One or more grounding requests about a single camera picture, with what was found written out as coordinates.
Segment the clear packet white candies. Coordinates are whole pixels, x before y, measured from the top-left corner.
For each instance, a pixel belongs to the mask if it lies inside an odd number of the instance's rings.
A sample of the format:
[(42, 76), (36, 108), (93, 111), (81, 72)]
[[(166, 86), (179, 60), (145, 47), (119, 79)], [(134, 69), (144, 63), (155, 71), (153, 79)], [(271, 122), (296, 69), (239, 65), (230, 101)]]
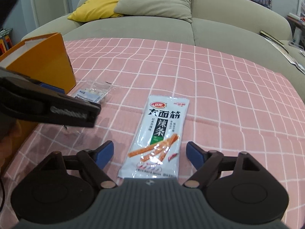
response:
[(87, 102), (102, 104), (113, 90), (120, 88), (110, 82), (81, 81), (69, 93), (69, 96)]

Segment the white spicy strip packet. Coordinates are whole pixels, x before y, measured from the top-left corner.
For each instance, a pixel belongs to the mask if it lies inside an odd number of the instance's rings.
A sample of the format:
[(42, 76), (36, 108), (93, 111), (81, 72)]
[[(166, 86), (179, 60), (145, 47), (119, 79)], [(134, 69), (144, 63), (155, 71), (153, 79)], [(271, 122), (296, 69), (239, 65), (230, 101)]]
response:
[(177, 178), (189, 99), (150, 95), (118, 177)]

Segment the orange cardboard box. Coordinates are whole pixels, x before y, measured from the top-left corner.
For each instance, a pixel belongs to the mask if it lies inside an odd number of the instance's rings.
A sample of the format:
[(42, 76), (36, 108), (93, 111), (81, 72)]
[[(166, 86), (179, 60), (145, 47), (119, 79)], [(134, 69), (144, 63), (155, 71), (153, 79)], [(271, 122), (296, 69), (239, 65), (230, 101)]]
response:
[[(75, 85), (75, 75), (63, 37), (49, 33), (22, 40), (1, 54), (1, 67), (37, 81), (60, 88), (65, 94)], [(1, 114), (1, 175), (16, 152), (38, 124)]]

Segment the stacked colourful stools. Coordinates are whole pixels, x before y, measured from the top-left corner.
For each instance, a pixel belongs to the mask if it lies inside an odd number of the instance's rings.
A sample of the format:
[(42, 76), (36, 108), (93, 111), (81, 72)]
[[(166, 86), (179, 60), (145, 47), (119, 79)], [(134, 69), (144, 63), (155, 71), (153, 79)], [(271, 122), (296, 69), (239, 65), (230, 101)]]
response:
[(5, 52), (7, 52), (9, 49), (13, 47), (13, 44), (11, 42), (9, 35), (4, 35), (0, 38), (0, 55), (3, 55)]

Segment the pink checkered tablecloth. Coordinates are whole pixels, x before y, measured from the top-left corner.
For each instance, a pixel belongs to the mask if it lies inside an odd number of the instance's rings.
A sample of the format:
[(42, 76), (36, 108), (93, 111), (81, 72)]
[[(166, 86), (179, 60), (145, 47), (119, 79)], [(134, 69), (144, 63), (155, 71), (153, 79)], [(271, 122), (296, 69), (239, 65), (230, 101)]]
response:
[(39, 125), (33, 131), (3, 177), (1, 228), (18, 222), (10, 205), (12, 190), (53, 151), (74, 155), (111, 140), (114, 156), (105, 172), (121, 183), (118, 171), (150, 95), (190, 101), (177, 156), (179, 182), (195, 171), (185, 154), (189, 141), (226, 156), (248, 152), (286, 188), (285, 224), (304, 225), (304, 104), (278, 71), (219, 51), (157, 40), (94, 38), (66, 40), (65, 46), (78, 85), (109, 82), (113, 88), (94, 128), (68, 132)]

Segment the white door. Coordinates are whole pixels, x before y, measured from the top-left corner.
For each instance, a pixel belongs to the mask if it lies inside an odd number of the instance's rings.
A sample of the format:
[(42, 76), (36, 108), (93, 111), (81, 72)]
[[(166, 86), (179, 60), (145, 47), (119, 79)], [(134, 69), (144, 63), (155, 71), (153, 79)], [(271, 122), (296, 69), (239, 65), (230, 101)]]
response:
[(68, 0), (30, 0), (36, 27), (69, 13)]

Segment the yellow cushion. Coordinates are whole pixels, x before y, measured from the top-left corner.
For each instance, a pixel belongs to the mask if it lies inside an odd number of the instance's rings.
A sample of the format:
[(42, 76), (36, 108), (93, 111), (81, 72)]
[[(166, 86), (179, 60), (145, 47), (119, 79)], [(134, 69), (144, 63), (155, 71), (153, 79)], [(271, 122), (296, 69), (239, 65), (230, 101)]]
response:
[(114, 12), (119, 0), (86, 0), (68, 16), (68, 20), (76, 22), (91, 22), (99, 19), (123, 17)]

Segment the magazine on sofa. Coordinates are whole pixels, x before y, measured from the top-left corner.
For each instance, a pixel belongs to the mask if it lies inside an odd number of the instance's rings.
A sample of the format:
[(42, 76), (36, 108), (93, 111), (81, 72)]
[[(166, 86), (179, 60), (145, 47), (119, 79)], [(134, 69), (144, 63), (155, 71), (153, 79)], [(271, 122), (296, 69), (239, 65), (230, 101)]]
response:
[(274, 48), (276, 48), (285, 58), (286, 60), (294, 65), (302, 74), (304, 74), (304, 67), (297, 62), (288, 52), (288, 50), (285, 48), (284, 44), (281, 43), (279, 40), (277, 40), (275, 37), (269, 35), (268, 33), (264, 31), (260, 31), (259, 34), (267, 40)]

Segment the cluttered white shelf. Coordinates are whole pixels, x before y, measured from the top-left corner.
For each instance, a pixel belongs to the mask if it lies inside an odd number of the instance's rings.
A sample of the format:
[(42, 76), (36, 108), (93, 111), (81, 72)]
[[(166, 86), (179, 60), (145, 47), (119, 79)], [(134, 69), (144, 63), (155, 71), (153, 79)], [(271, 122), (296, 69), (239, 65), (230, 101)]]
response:
[(298, 0), (296, 12), (290, 12), (286, 19), (292, 27), (293, 45), (304, 50), (304, 0)]

